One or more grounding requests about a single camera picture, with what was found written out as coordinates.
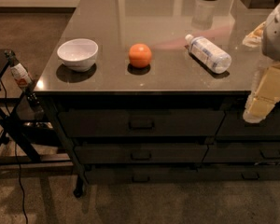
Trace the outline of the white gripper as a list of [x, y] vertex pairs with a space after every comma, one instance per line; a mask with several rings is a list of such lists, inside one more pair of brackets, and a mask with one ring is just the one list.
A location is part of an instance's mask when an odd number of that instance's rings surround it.
[[280, 62], [259, 68], [252, 79], [251, 92], [245, 103], [243, 119], [248, 123], [260, 123], [280, 102]]

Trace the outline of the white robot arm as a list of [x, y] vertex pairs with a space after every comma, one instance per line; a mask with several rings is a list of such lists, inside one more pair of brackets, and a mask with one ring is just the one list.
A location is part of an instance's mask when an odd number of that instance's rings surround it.
[[245, 46], [261, 46], [262, 54], [273, 62], [259, 68], [251, 83], [251, 93], [246, 103], [243, 119], [248, 123], [260, 123], [280, 102], [280, 3], [244, 40]]

